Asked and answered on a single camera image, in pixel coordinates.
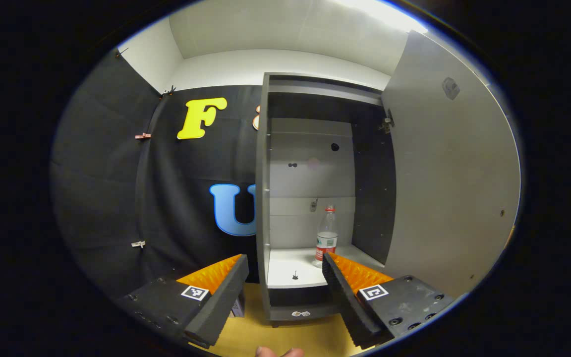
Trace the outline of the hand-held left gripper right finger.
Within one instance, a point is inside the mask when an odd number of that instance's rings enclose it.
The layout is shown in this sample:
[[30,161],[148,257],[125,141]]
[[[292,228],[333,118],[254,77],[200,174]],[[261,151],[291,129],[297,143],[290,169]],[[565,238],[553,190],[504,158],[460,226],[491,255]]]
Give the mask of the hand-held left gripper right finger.
[[322,273],[349,336],[363,350],[404,338],[454,302],[413,275],[392,278],[333,252],[324,253]]

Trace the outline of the grey cabinet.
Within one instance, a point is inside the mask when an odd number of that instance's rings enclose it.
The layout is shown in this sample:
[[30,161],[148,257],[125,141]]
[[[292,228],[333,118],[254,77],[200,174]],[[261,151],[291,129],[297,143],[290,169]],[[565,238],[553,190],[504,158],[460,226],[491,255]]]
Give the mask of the grey cabinet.
[[267,72],[256,149],[258,271],[273,327],[337,313],[326,286],[268,289],[272,249],[316,248],[325,208],[336,206],[338,246],[354,245],[385,266],[396,183],[380,89],[335,78]]

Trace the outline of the clear plastic bottle red cap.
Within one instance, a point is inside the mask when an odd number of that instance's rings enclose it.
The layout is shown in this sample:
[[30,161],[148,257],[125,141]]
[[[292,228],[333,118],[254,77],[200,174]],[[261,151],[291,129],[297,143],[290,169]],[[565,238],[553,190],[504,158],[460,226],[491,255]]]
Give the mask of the clear plastic bottle red cap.
[[317,229],[317,243],[313,266],[322,268],[324,253],[335,252],[339,238],[339,224],[336,206],[328,205]]

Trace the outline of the black backdrop cloth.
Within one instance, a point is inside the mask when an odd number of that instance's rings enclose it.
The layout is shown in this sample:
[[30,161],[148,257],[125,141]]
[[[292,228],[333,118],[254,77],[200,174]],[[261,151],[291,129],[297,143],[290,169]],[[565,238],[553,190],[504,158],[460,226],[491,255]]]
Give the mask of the black backdrop cloth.
[[[112,300],[237,254],[248,257],[247,282],[259,283],[251,186],[261,86],[160,99],[116,52],[73,93],[55,134],[51,194],[73,258]],[[134,138],[143,132],[152,137]]]

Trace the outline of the grey cabinet door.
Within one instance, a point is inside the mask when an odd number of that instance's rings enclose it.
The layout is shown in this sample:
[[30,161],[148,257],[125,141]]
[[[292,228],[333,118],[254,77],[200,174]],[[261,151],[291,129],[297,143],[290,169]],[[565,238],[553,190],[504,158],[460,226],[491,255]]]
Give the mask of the grey cabinet door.
[[519,208],[506,110],[463,54],[414,30],[382,102],[396,172],[385,272],[413,274],[455,298],[469,293],[501,256]]

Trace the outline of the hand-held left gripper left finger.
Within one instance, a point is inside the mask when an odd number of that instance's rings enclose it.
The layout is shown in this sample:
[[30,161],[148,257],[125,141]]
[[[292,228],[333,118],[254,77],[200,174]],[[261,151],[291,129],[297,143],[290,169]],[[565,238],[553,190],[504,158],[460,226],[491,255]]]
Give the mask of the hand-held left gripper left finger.
[[216,344],[249,274],[245,254],[180,277],[158,277],[116,300],[136,321],[176,344]]

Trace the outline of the white cabinet shelf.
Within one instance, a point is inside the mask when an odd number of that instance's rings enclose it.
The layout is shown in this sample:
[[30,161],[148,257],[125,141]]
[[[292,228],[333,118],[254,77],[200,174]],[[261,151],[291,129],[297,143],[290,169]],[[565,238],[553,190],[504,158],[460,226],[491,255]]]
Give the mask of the white cabinet shelf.
[[[384,265],[354,245],[338,246],[336,253],[376,271]],[[322,269],[313,264],[316,248],[272,249],[267,263],[268,289],[307,289],[326,286]]]

